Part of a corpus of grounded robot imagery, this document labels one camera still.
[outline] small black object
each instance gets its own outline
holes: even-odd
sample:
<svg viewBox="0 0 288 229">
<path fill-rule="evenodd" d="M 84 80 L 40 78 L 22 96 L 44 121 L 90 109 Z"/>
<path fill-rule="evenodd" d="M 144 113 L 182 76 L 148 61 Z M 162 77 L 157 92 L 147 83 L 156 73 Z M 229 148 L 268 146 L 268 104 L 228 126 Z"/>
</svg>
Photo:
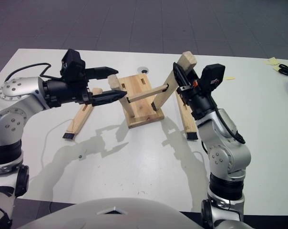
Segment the small black object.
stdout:
<svg viewBox="0 0 288 229">
<path fill-rule="evenodd" d="M 21 165 L 18 171 L 15 196 L 20 197 L 27 192 L 29 187 L 29 167 Z"/>
<path fill-rule="evenodd" d="M 284 65 L 284 64 L 280 64 L 279 65 L 279 70 L 278 72 L 283 74 L 283 75 L 288 75 L 288 66 L 287 65 Z"/>
<path fill-rule="evenodd" d="M 104 214 L 105 214 L 105 215 L 106 215 L 106 214 L 121 215 L 122 213 L 121 213 L 121 212 L 118 212 L 117 210 L 112 210 L 112 211 L 106 212 L 106 213 L 104 213 Z"/>
<path fill-rule="evenodd" d="M 204 199 L 201 202 L 201 220 L 205 229 L 213 228 L 212 210 L 208 199 Z"/>
<path fill-rule="evenodd" d="M 0 218 L 0 229 L 10 229 L 12 225 L 12 219 L 10 219 L 8 214 L 1 208 L 0 212 L 3 213 L 2 218 Z"/>
<path fill-rule="evenodd" d="M 187 132 L 186 138 L 187 140 L 198 140 L 197 132 Z"/>
<path fill-rule="evenodd" d="M 75 134 L 73 134 L 73 133 L 64 133 L 62 138 L 73 140 L 74 136 L 75 136 Z"/>
</svg>

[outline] gray floor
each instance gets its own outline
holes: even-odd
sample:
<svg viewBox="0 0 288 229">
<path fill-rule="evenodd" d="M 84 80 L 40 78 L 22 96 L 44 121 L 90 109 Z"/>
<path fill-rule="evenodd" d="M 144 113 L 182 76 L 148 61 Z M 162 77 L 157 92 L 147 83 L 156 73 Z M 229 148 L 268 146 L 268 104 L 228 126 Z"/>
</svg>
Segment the gray floor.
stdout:
<svg viewBox="0 0 288 229">
<path fill-rule="evenodd" d="M 0 70 L 18 48 L 288 59 L 288 0 L 0 0 Z M 15 227 L 49 205 L 17 200 Z"/>
</svg>

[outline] orange light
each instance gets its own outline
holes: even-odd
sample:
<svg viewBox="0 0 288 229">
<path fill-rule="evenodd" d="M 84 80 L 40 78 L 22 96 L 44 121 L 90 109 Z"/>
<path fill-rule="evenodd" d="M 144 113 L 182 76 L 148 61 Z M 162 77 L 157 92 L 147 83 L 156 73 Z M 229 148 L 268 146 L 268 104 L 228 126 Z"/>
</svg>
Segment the orange light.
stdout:
<svg viewBox="0 0 288 229">
<path fill-rule="evenodd" d="M 193 87 L 197 87 L 198 86 L 198 83 L 197 83 L 197 80 L 195 80 L 194 82 L 193 82 Z"/>
</svg>

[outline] black scissors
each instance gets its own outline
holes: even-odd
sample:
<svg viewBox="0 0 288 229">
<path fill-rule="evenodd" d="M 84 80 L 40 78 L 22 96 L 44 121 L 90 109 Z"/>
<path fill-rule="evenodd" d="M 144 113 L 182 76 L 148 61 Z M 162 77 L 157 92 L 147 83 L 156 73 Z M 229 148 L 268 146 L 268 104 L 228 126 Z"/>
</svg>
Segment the black scissors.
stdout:
<svg viewBox="0 0 288 229">
<path fill-rule="evenodd" d="M 279 65 L 279 70 L 278 70 L 278 72 L 281 73 L 281 74 L 283 74 L 283 75 L 288 75 L 288 66 L 281 63 L 281 64 Z"/>
</svg>

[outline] black rubber foot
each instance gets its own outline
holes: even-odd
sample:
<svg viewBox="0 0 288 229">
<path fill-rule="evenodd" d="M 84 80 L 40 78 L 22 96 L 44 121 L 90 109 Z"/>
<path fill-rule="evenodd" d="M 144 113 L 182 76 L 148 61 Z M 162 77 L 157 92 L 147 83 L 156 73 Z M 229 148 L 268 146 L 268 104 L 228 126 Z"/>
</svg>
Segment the black rubber foot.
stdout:
<svg viewBox="0 0 288 229">
<path fill-rule="evenodd" d="M 187 140 L 198 140 L 197 132 L 187 132 L 186 138 Z"/>
<path fill-rule="evenodd" d="M 74 137 L 75 137 L 75 134 L 72 134 L 72 133 L 64 133 L 64 135 L 63 135 L 62 138 L 73 140 Z"/>
</svg>

